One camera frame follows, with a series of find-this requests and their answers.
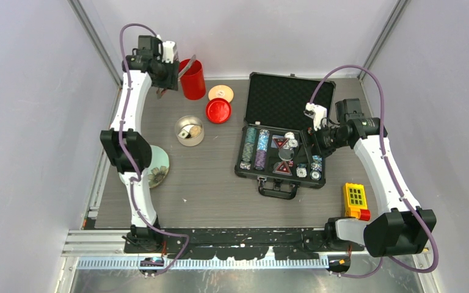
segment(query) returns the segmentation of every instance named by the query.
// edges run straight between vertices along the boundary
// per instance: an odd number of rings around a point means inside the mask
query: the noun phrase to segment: poker chip case
[[[244,116],[245,126],[242,129],[234,172],[243,178],[257,179],[258,192],[261,195],[291,200],[296,196],[300,186],[316,189],[324,186],[325,160],[324,158],[320,161],[319,158],[315,160],[311,155],[311,140],[307,129],[313,126],[313,120],[304,114],[305,106],[318,84],[319,81],[295,76],[263,73],[250,75]],[[334,92],[334,82],[323,83],[315,96],[314,103],[325,107],[330,113]],[[287,132],[293,132],[298,142],[298,146],[293,148],[293,158],[288,162],[283,161],[281,157],[289,150],[282,150],[273,142],[273,137],[279,140],[279,137],[284,137]],[[288,165],[289,173],[286,171],[286,166],[282,165],[283,162]],[[317,180],[310,176],[312,163],[317,171],[321,166],[321,176]],[[308,170],[306,177],[298,177],[296,173],[298,164],[300,167],[306,164]],[[275,168],[283,169],[285,172],[276,173]],[[272,188],[266,188],[266,182],[272,183]]]

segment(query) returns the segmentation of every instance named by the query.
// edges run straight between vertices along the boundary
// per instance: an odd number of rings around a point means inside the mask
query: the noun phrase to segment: metal frame
[[[366,58],[366,62],[364,62],[364,68],[369,69],[373,62],[375,62],[375,59],[377,58],[378,54],[380,53],[380,50],[382,49],[385,41],[391,35],[391,32],[393,31],[394,27],[400,20],[400,16],[402,16],[403,11],[405,10],[405,7],[407,7],[407,4],[410,2],[410,0],[398,0],[396,2],[396,5],[393,8],[393,11],[391,11],[391,14],[389,15],[389,18],[387,19],[384,28],[382,29],[382,32],[380,33],[379,37],[375,41],[375,45],[373,45],[373,48],[371,49],[371,52],[369,52],[368,57]],[[364,77],[366,76],[366,73],[362,71],[358,75],[359,80],[364,80]]]
[[[69,293],[71,285],[78,270],[78,264],[85,264],[82,269],[138,269],[138,260],[146,257],[160,256],[160,253],[140,253],[126,254],[123,252],[125,240],[122,236],[129,230],[71,230],[69,231],[66,243],[62,250],[62,260],[60,277],[57,281],[55,293]],[[268,257],[272,258],[274,252],[269,249]],[[344,255],[343,251],[325,251],[318,252],[321,263],[328,256]],[[354,251],[354,255],[368,255],[366,250]],[[431,263],[432,252],[425,249],[419,255],[413,255],[416,267],[428,267]],[[194,261],[184,259],[182,264],[177,265],[175,270],[189,269],[189,266],[197,267],[196,269],[205,269],[204,263],[207,261]],[[248,262],[244,261],[228,261],[236,262],[243,269]],[[298,261],[297,265],[290,269],[301,269],[307,267],[317,267],[320,264],[312,262]],[[432,273],[418,274],[423,290],[425,292],[441,292]]]
[[[69,2],[69,5],[71,5],[71,7],[73,8],[73,11],[75,12],[76,17],[78,18],[85,32],[89,36],[90,41],[94,45],[94,48],[96,48],[96,50],[98,51],[98,55],[100,56],[101,60],[105,64],[105,67],[107,67],[107,70],[111,74],[114,82],[118,86],[121,86],[122,84],[121,76],[118,74],[118,72],[114,68],[114,63],[109,57],[109,54],[107,54],[107,50],[105,50],[105,46],[103,45],[103,42],[100,40],[100,37],[98,36],[98,33],[96,32],[94,26],[90,22],[89,16],[87,16],[87,13],[85,12],[82,4],[80,3],[79,0],[67,0],[67,2]]]
[[[103,196],[103,190],[105,189],[107,174],[109,173],[110,167],[111,162],[109,162],[107,154],[102,150],[100,154],[100,160],[95,171],[95,180],[90,193],[89,208],[87,209],[86,218],[96,219],[96,217],[98,216],[98,210],[101,204],[101,197]]]

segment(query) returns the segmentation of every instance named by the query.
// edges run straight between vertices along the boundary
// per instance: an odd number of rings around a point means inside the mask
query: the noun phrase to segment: white poker chip
[[[296,139],[296,136],[294,135],[293,132],[287,132],[284,135],[287,139]]]
[[[295,140],[295,139],[289,139],[287,143],[288,143],[288,146],[289,146],[289,147],[291,147],[291,148],[297,148],[297,145],[298,145],[297,140]]]
[[[296,175],[299,178],[305,178],[307,176],[306,168],[296,168]]]
[[[248,163],[248,162],[240,162],[240,169],[250,170],[250,163]]]

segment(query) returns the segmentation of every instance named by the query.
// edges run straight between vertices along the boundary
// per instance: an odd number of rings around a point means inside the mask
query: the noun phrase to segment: briefcase handle
[[[282,198],[284,200],[291,200],[296,197],[297,188],[299,187],[296,183],[291,183],[292,190],[290,192],[281,191],[281,181],[274,181],[274,188],[268,189],[265,188],[265,182],[267,181],[266,177],[258,177],[258,192],[265,197],[276,197]]]

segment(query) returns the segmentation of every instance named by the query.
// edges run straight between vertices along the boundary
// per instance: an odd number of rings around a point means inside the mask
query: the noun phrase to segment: red triangle chip
[[[283,145],[285,145],[288,141],[286,137],[273,137],[272,140],[278,146],[278,148],[282,148]]]
[[[290,168],[288,167],[288,163],[283,161],[281,162],[278,167],[274,170],[274,173],[283,174],[283,175],[292,175],[290,172]]]

